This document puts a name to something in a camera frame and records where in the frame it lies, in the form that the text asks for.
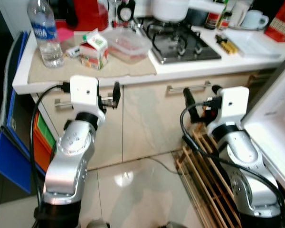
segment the blue bottle label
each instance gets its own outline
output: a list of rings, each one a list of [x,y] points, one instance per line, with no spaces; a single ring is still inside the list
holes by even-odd
[[[56,26],[45,27],[40,24],[32,23],[34,33],[37,39],[55,39],[57,30]]]

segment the robotic arm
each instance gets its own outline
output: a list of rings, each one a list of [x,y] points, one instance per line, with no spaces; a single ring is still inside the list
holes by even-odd
[[[195,108],[189,109],[191,122],[206,123],[208,135],[218,142],[221,159],[257,172],[278,187],[263,164],[261,150],[240,129],[240,121],[246,114],[249,90],[245,87],[222,89],[217,85],[212,89],[218,95],[215,108],[206,107],[206,116],[202,118],[199,118]],[[184,90],[184,95],[187,106],[195,103],[188,89]],[[228,174],[242,227],[280,228],[281,209],[276,195],[254,175],[227,164],[221,163],[221,166]]]
[[[77,116],[57,139],[56,155],[45,177],[43,210],[34,214],[40,228],[80,227],[80,204],[96,131],[105,122],[105,108],[117,108],[120,99],[119,83],[115,83],[113,97],[102,99],[98,80],[84,76],[71,77],[70,93]]]

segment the gas stove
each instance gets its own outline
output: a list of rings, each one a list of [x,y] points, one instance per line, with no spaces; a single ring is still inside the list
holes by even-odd
[[[185,22],[173,24],[153,17],[135,18],[141,33],[153,44],[152,51],[161,64],[221,59]]]

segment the water bottle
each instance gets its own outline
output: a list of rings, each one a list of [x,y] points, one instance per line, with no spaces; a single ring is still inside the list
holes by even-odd
[[[63,65],[62,50],[57,36],[54,13],[46,0],[30,0],[28,17],[46,67]]]

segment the white mug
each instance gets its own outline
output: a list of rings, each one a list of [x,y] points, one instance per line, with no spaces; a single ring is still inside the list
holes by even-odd
[[[250,10],[247,12],[241,27],[247,29],[263,29],[269,22],[269,17],[263,15],[261,11]]]
[[[240,26],[245,18],[250,5],[244,1],[237,1],[232,8],[232,16],[230,18],[230,26]]]

